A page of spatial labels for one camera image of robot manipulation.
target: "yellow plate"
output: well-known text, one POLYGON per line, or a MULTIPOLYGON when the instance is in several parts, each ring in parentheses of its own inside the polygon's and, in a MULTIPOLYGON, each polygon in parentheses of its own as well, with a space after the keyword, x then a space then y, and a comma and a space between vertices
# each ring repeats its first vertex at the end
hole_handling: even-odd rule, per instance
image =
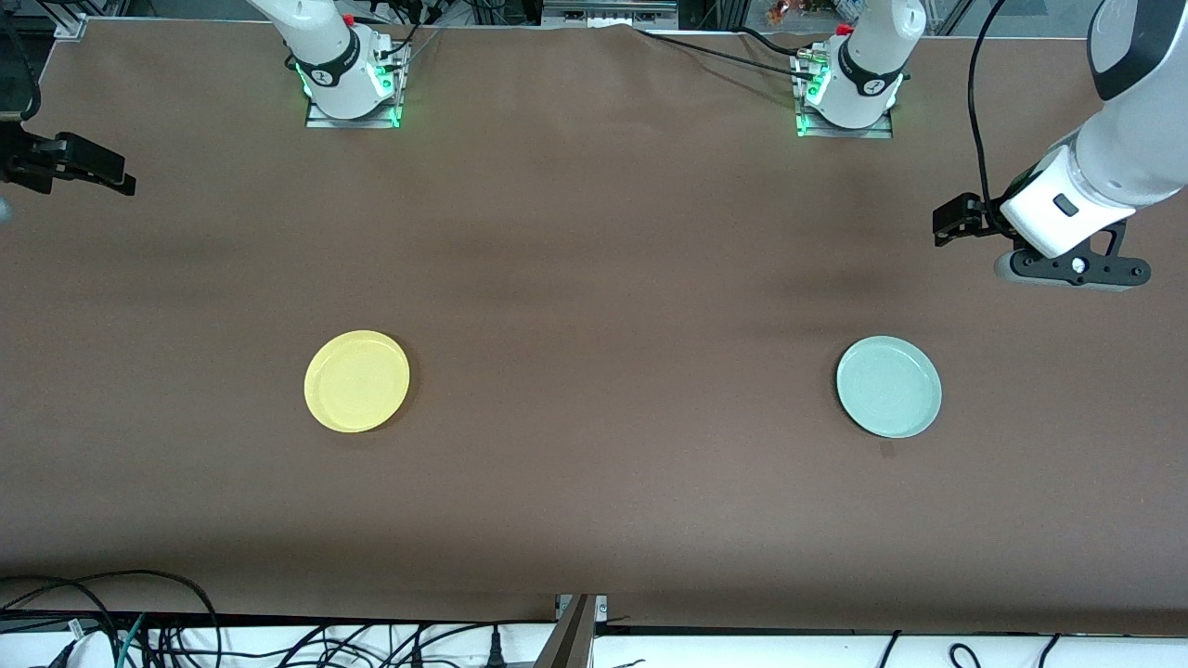
POLYGON ((309 363, 305 405, 335 431, 366 431, 396 414, 409 380, 409 358, 399 344, 379 332, 347 332, 309 363))

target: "metal frame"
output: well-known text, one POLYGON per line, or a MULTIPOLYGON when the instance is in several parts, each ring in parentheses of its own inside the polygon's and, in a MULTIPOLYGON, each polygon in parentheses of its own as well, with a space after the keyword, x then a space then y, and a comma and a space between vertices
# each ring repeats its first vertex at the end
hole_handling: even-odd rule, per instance
POLYGON ((824 62, 824 43, 815 42, 810 48, 802 49, 796 56, 789 56, 788 62, 796 73, 814 75, 811 81, 792 80, 792 99, 796 101, 797 137, 843 137, 848 139, 891 139, 891 111, 883 112, 879 120, 868 127, 851 130, 833 125, 805 99, 816 94, 817 86, 828 75, 824 62))
MULTIPOLYGON (((379 33, 379 48, 381 50, 392 48, 391 36, 379 33)), ((304 76, 302 76, 302 83, 305 86, 305 96, 309 97, 309 105, 305 109, 305 127, 364 130, 400 127, 400 119, 404 115, 404 89, 409 84, 410 62, 412 62, 411 44, 404 44, 398 51, 392 53, 387 61, 381 62, 381 64, 393 67, 391 73, 378 75, 381 81, 391 82, 393 90, 392 96, 380 102, 369 113, 356 119, 336 119, 327 115, 326 112, 314 103, 314 99, 309 94, 309 83, 305 82, 304 76)))
POLYGON ((55 39, 77 42, 87 30, 88 17, 118 17, 127 11, 128 0, 75 0, 48 2, 37 0, 45 15, 53 21, 55 39))
POLYGON ((532 668, 589 668, 598 598, 596 594, 576 594, 569 600, 532 668))
POLYGON ((544 0, 544 27, 600 27, 627 24, 640 30, 677 30, 676 0, 544 0))
MULTIPOLYGON (((953 34, 953 31, 956 30, 961 20, 965 19, 966 13, 969 12, 969 7, 973 6, 973 2, 974 0, 958 0, 956 6, 953 7, 953 11, 949 12, 949 15, 944 17, 944 20, 941 21, 941 24, 936 27, 933 34, 946 34, 946 36, 953 34)), ((931 8, 935 11, 936 10, 935 1, 931 5, 933 5, 931 8)))

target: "black band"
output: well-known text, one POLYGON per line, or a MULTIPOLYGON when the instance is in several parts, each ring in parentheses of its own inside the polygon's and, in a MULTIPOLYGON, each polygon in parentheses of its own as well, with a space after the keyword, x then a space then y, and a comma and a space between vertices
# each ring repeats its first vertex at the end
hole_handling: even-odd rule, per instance
POLYGON ((1131 86, 1135 86, 1146 75, 1155 71, 1159 63, 1168 57, 1168 51, 1176 40, 1176 30, 1188 2, 1184 0, 1143 0, 1135 11, 1135 30, 1130 39, 1130 49, 1120 61, 1111 65, 1106 71, 1098 71, 1093 65, 1093 30, 1098 25, 1098 18, 1102 4, 1093 14, 1089 23, 1089 40, 1086 48, 1089 51, 1089 63, 1093 69, 1093 86, 1098 89, 1101 100, 1113 100, 1131 86))
POLYGON ((333 88, 339 84, 339 78, 350 68, 355 65, 359 61, 359 34, 348 30, 350 33, 350 44, 347 45, 347 50, 342 52, 337 58, 315 65, 312 63, 307 63, 305 61, 293 57, 297 61, 297 67, 301 71, 305 73, 305 78, 312 82, 315 86, 322 88, 333 88))
POLYGON ((854 86, 858 87, 858 94, 862 97, 877 97, 881 95, 889 86, 895 83, 895 80, 899 78, 899 73, 903 71, 903 65, 899 65, 899 69, 893 73, 887 74, 874 74, 858 67, 854 58, 849 56, 848 37, 841 43, 841 49, 838 49, 838 63, 841 65, 842 74, 846 75, 846 78, 854 82, 854 86))

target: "white floor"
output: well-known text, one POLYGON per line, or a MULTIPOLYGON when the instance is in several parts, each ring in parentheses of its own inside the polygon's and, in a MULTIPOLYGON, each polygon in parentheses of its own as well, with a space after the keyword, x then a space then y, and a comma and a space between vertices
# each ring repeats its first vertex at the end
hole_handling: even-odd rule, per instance
MULTIPOLYGON (((423 641, 453 626, 434 626, 423 641)), ((533 661, 544 647, 551 624, 503 626, 504 658, 508 663, 533 661)), ((251 628, 225 631, 225 650, 261 654, 295 644, 311 626, 251 628)), ((345 638, 358 626, 336 626, 328 637, 345 638)), ((412 625, 369 629, 354 642, 387 655, 415 630, 412 625)), ((0 668, 46 666, 72 636, 69 632, 0 635, 0 668)), ((188 649, 214 649, 214 636, 187 631, 188 649)), ((446 658, 460 668, 482 668, 489 650, 489 629, 459 634, 425 648, 426 662, 446 658)), ((962 642, 978 653, 985 668, 1034 668, 1048 638, 1040 636, 904 636, 896 643, 886 668, 953 668, 948 648, 962 642)), ((604 636, 594 642, 594 668, 619 668, 644 660, 640 668, 876 668, 886 647, 886 636, 604 636)), ((321 648, 303 651, 296 661, 315 661, 321 648)), ((132 658, 138 668, 139 654, 132 658)), ((335 662, 350 668, 348 656, 335 662)), ((226 657, 225 668, 272 668, 279 660, 226 657)), ((214 658, 195 657, 198 666, 213 667, 214 658)), ((110 668, 110 649, 95 635, 77 645, 69 668, 110 668)), ((973 662, 963 658, 965 668, 973 662)), ((1188 638, 1062 637, 1048 657, 1047 668, 1182 668, 1188 666, 1188 638)))

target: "plate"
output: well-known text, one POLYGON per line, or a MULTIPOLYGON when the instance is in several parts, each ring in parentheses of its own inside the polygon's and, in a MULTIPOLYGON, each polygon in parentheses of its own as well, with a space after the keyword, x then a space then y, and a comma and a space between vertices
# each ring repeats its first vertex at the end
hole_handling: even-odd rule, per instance
POLYGON ((928 429, 940 414, 941 377, 916 346, 893 336, 871 336, 841 355, 838 398, 862 429, 906 439, 928 429))
POLYGON ((379 332, 360 329, 331 339, 305 370, 305 405, 335 431, 374 429, 409 393, 409 358, 379 332))

